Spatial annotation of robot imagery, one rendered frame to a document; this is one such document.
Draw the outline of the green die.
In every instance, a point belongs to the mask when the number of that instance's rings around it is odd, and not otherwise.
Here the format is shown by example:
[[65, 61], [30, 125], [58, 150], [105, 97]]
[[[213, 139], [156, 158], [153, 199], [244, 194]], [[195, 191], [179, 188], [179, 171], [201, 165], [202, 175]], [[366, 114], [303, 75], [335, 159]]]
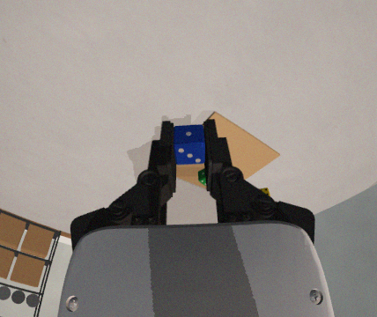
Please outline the green die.
[[198, 171], [198, 180], [206, 186], [206, 179], [205, 179], [205, 170]]

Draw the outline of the blue die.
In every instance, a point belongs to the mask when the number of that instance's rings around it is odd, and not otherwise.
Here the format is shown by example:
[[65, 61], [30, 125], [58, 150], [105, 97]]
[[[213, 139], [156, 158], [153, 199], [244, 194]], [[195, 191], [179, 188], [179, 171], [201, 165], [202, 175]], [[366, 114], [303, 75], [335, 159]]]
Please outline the blue die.
[[174, 156], [177, 165], [204, 163], [205, 140], [202, 124], [174, 127]]

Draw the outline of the tan square mat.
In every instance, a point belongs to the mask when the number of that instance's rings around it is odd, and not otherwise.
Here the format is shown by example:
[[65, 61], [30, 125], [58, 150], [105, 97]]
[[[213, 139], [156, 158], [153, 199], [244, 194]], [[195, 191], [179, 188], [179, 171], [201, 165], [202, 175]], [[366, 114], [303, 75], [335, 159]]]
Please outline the tan square mat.
[[[244, 179], [258, 172], [280, 156], [277, 151], [216, 111], [208, 119], [215, 119], [218, 137], [226, 137], [232, 164], [243, 172]], [[198, 180], [198, 171], [203, 169], [204, 164], [176, 165], [176, 177], [206, 188]]]

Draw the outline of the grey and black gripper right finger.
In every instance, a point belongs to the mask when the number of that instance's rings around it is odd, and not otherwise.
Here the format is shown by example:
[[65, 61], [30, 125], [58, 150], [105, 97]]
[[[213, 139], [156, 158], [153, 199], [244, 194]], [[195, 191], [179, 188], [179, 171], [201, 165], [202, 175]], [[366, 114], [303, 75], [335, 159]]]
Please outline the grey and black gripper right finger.
[[242, 171], [232, 164], [226, 137], [218, 137], [215, 119], [203, 122], [203, 132], [206, 190], [216, 200], [218, 223], [285, 221], [302, 227], [314, 243], [313, 212], [289, 203], [275, 202], [245, 181]]

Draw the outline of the yellow die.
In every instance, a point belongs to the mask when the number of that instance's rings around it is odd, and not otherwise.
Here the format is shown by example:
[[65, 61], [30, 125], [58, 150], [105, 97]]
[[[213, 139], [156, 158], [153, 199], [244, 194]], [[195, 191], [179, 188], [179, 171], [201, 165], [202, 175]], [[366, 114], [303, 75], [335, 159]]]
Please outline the yellow die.
[[269, 192], [269, 189], [268, 188], [261, 188], [260, 189], [262, 192], [264, 192], [265, 194], [269, 195], [270, 196], [270, 192]]

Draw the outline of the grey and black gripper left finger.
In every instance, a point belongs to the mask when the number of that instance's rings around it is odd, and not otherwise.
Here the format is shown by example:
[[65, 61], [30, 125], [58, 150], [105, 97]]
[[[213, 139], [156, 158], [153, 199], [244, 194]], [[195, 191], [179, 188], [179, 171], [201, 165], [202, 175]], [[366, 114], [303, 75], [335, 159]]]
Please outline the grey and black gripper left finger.
[[71, 222], [72, 253], [79, 239], [97, 228], [111, 225], [166, 225], [167, 201], [175, 192], [174, 123], [165, 121], [162, 122], [160, 140], [152, 140], [148, 169], [138, 175], [137, 184], [114, 200], [108, 208], [86, 213]]

